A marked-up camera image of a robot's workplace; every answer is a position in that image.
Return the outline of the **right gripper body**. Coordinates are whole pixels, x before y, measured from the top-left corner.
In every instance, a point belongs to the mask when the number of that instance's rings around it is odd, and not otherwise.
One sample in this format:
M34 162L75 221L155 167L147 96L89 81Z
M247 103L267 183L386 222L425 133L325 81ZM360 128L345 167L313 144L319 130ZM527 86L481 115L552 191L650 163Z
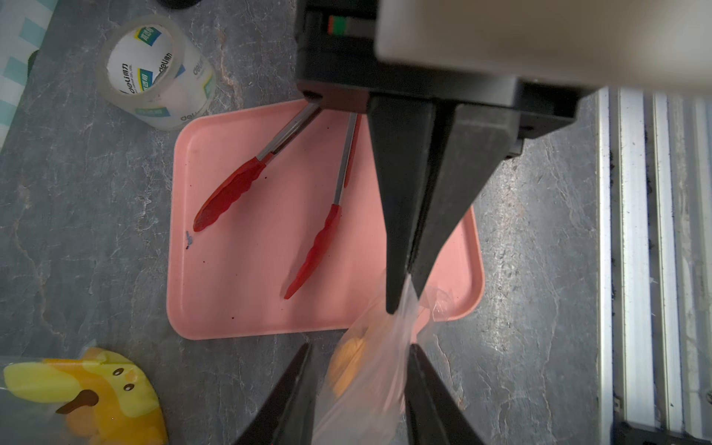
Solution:
M590 87L547 85L513 75L456 72L376 58L376 1L300 1L296 6L296 85L324 109L366 113L371 96L468 103L520 112L518 157L527 139L575 122Z

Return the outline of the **small clear zip bag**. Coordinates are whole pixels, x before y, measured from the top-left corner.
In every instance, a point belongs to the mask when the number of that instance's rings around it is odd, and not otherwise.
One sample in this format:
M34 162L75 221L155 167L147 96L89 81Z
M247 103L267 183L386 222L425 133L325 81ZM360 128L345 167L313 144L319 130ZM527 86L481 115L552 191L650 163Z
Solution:
M381 278L365 311L341 337L317 397L314 444L389 444L404 409L407 355L454 307L449 293L428 286L419 297L402 290L395 313L386 311Z

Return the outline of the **pink plastic tray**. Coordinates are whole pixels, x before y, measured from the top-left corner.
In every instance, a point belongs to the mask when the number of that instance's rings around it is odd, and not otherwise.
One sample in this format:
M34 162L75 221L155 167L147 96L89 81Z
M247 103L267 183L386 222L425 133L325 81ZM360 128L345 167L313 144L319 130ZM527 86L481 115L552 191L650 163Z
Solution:
M362 126L342 217L324 261L287 287L332 206L349 116L325 111L219 220L198 210L303 108L291 101L203 117L174 146L167 314L193 340L345 329L367 308L386 268L386 231L369 131Z

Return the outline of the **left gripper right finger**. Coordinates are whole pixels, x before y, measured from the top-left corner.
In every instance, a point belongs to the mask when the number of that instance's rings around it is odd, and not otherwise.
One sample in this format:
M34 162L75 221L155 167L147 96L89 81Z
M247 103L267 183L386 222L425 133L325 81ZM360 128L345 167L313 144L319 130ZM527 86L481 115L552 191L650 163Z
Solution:
M485 444L417 344L409 348L404 400L409 444Z

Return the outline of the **clear tape roll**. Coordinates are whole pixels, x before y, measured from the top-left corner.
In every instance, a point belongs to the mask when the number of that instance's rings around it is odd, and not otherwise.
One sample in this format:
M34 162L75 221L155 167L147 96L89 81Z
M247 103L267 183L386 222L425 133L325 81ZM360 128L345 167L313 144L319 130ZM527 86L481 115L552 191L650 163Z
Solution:
M204 115L217 77L176 23L161 15L127 22L105 42L96 67L103 98L161 131Z

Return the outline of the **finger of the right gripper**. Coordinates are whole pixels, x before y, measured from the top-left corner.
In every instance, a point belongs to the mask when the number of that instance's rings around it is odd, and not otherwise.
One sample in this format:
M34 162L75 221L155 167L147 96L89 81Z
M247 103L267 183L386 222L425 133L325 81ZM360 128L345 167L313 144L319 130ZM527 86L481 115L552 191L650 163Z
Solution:
M409 271L422 294L439 253L517 140L520 113L480 105L449 109L435 138L435 161Z
M367 116L387 231L386 311L393 314L409 274L426 192L434 107L396 96L372 96Z

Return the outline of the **clear resealable bag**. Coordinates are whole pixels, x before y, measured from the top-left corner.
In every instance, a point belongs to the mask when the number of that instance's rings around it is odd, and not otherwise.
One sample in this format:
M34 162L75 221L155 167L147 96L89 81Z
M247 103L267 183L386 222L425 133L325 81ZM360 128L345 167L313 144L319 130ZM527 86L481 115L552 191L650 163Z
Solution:
M1 359L4 444L166 444L159 397L130 359L85 347L77 358Z

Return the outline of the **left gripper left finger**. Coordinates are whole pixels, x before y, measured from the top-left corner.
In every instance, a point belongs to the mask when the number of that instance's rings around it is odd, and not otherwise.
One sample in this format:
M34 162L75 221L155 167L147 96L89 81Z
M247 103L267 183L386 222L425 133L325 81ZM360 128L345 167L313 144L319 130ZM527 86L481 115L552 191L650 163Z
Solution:
M303 344L235 444L311 444L314 423L314 349Z

